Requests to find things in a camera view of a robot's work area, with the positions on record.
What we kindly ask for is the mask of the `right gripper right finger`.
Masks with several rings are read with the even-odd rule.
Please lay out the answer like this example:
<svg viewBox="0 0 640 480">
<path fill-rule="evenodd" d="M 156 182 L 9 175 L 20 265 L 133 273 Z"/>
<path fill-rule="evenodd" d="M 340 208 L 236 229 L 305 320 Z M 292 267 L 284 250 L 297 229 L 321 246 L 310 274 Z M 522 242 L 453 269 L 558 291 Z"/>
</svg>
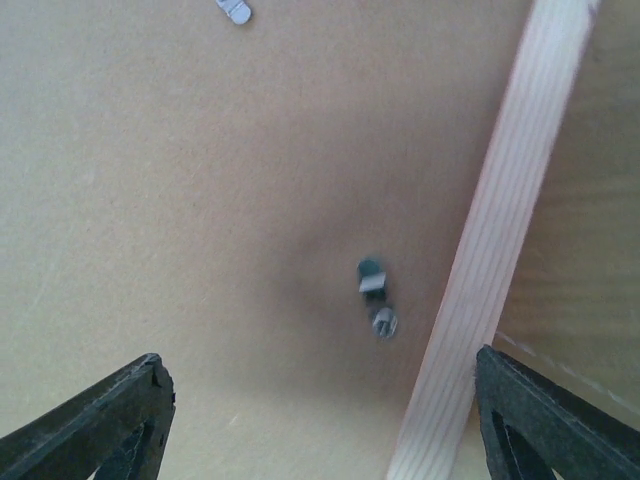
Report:
<svg viewBox="0 0 640 480">
<path fill-rule="evenodd" d="M 493 479 L 637 479 L 639 432 L 483 346 L 476 398 Z"/>
</svg>

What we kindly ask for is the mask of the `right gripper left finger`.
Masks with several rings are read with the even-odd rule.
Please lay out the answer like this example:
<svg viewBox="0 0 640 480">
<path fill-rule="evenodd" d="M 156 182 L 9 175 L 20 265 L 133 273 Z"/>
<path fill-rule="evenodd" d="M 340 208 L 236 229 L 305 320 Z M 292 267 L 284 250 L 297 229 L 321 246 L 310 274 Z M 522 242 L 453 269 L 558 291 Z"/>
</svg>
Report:
<svg viewBox="0 0 640 480">
<path fill-rule="evenodd" d="M 3 479 L 156 479 L 174 384 L 147 353 L 1 439 Z"/>
</svg>

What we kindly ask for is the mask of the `pink picture frame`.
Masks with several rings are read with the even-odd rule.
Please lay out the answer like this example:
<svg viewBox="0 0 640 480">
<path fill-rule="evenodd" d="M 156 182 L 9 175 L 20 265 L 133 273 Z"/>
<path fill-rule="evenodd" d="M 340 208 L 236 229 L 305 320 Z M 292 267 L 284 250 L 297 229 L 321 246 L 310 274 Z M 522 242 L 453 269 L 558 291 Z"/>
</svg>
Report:
<svg viewBox="0 0 640 480">
<path fill-rule="evenodd" d="M 1 430 L 136 357 L 165 479 L 381 479 L 526 1 L 1 5 Z"/>
</svg>

